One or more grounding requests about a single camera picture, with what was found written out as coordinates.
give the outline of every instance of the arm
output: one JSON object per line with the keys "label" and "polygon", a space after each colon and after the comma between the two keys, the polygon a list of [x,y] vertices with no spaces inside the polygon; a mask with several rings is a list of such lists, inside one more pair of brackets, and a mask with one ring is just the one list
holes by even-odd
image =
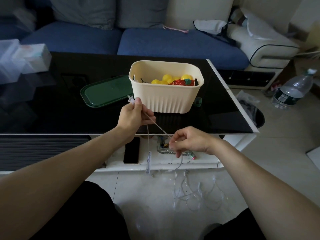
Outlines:
{"label": "arm", "polygon": [[170,148],[177,157],[186,149],[218,157],[267,239],[320,239],[320,208],[228,142],[187,127],[174,134]]}
{"label": "arm", "polygon": [[117,127],[81,146],[20,169],[0,180],[1,239],[29,239],[117,149],[129,143],[154,113],[136,98],[121,110]]}

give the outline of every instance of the black pants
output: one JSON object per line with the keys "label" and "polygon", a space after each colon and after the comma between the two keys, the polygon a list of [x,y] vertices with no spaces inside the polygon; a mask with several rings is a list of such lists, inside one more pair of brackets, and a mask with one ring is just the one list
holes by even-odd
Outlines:
{"label": "black pants", "polygon": [[[109,194],[97,184],[85,181],[31,239],[130,239],[126,222]],[[265,239],[249,209],[219,226],[204,238]]]}

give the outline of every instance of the green plastic lid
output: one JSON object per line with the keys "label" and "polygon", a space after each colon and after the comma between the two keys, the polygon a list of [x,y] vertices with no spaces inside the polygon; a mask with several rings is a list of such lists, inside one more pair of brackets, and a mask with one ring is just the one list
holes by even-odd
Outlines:
{"label": "green plastic lid", "polygon": [[117,76],[89,84],[80,94],[89,107],[100,108],[132,96],[134,92],[128,76]]}

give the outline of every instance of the beige storage basket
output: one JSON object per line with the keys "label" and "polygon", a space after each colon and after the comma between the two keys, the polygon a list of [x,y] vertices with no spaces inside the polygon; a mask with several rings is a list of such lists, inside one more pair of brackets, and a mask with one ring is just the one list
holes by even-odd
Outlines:
{"label": "beige storage basket", "polygon": [[[197,79],[198,86],[150,84],[154,79],[162,80],[166,74],[182,77],[189,74]],[[195,65],[187,63],[141,60],[132,64],[129,79],[134,97],[153,112],[185,114],[190,111],[200,87],[205,80]]]}

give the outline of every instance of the bottle label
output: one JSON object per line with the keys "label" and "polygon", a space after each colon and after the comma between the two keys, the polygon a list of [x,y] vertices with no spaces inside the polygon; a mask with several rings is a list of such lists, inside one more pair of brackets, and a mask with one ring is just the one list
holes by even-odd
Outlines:
{"label": "bottle label", "polygon": [[300,98],[291,97],[281,91],[281,89],[278,89],[278,91],[275,93],[274,97],[280,101],[281,103],[287,104],[287,105],[295,105],[297,101],[300,100]]}

